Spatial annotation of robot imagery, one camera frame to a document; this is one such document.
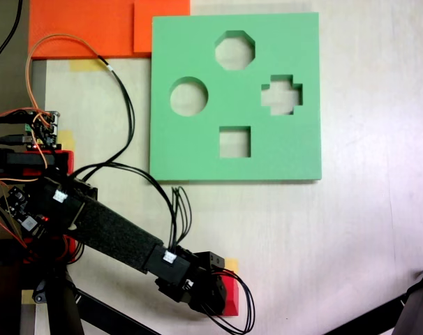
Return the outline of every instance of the table surface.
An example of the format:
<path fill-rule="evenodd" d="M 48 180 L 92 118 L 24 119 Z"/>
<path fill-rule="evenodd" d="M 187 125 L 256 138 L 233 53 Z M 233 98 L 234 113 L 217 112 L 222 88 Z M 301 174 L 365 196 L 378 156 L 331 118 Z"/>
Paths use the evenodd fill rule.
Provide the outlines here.
<path fill-rule="evenodd" d="M 423 270 L 423 0 L 192 0 L 193 15 L 297 11 L 320 13 L 322 180 L 184 186 L 194 219 L 183 246 L 239 260 L 257 308 L 253 334 L 324 334 L 405 292 Z M 120 161 L 147 170 L 151 63 L 111 64 L 137 114 Z M 47 63 L 45 107 L 73 131 L 81 166 L 120 148 L 126 112 L 107 72 L 70 69 Z M 138 176 L 103 169 L 91 182 L 102 203 L 168 240 L 168 211 Z M 154 276 L 90 248 L 70 274 L 164 335 L 223 334 L 159 293 Z M 37 334 L 47 333 L 44 313 Z"/>

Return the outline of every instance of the black foam sleeve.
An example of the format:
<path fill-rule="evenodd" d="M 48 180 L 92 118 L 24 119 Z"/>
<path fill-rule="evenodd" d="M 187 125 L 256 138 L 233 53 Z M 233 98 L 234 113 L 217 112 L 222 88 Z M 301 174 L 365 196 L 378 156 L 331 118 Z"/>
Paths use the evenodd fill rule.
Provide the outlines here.
<path fill-rule="evenodd" d="M 101 253 L 147 273 L 144 265 L 162 240 L 145 232 L 111 209 L 89 197 L 75 220 L 77 229 L 67 234 Z"/>

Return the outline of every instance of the yellow tape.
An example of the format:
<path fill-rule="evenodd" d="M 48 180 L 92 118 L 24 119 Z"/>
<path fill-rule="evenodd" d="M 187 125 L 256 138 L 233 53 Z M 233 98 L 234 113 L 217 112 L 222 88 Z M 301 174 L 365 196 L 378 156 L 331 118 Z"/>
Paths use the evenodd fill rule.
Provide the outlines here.
<path fill-rule="evenodd" d="M 238 260 L 236 258 L 226 258 L 225 268 L 227 270 L 233 271 L 234 273 L 238 274 L 239 272 Z"/>
<path fill-rule="evenodd" d="M 99 59 L 70 59 L 70 72 L 97 72 L 104 71 L 105 65 Z"/>
<path fill-rule="evenodd" d="M 71 131 L 58 131 L 58 143 L 63 150 L 75 151 L 75 140 Z"/>
<path fill-rule="evenodd" d="M 33 290 L 22 290 L 22 304 L 23 305 L 34 305 L 35 301 L 31 297 Z"/>

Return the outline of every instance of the orange foam block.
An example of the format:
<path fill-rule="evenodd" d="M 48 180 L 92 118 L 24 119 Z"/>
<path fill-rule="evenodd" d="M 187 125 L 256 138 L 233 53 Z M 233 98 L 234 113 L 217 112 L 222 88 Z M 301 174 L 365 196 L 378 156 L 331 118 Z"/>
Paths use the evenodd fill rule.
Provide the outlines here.
<path fill-rule="evenodd" d="M 190 0 L 135 0 L 135 55 L 137 57 L 151 56 L 153 17 L 187 15 L 190 15 Z"/>
<path fill-rule="evenodd" d="M 148 57 L 152 17 L 189 13 L 189 0 L 30 0 L 29 49 L 42 37 L 60 33 L 85 39 L 105 58 Z M 33 58 L 94 55 L 81 43 L 58 38 L 43 43 Z"/>

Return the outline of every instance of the octagonal hole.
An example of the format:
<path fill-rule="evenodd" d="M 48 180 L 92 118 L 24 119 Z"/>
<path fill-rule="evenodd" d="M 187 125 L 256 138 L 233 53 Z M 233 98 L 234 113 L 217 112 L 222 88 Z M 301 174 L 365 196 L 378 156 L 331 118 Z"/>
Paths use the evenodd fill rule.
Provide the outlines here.
<path fill-rule="evenodd" d="M 208 99 L 209 93 L 201 80 L 183 77 L 172 86 L 170 104 L 177 114 L 192 117 L 201 113 Z"/>
<path fill-rule="evenodd" d="M 226 70 L 244 70 L 255 59 L 255 41 L 245 31 L 226 31 L 216 42 L 215 58 Z"/>

